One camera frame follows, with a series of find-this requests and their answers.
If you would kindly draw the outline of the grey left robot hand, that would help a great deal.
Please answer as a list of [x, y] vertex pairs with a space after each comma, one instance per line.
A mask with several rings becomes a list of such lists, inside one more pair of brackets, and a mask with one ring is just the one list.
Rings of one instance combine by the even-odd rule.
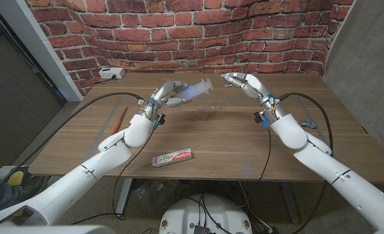
[[158, 88], [151, 96], [148, 103], [142, 105], [141, 115], [146, 117], [151, 122], [154, 122], [159, 109], [166, 105], [169, 108], [176, 108], [185, 103], [185, 100], [179, 97], [170, 97], [172, 92], [179, 93], [186, 90], [190, 85], [182, 81], [166, 81], [160, 88]]

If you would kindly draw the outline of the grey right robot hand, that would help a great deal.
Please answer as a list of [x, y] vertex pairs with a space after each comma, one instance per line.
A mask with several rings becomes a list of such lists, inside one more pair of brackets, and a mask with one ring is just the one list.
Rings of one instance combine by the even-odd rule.
[[221, 74], [221, 78], [227, 83], [227, 86], [240, 88], [246, 96], [258, 102], [261, 110], [255, 115], [260, 120], [266, 120], [272, 124], [287, 115], [287, 112], [280, 106], [279, 100], [256, 76], [234, 72]]

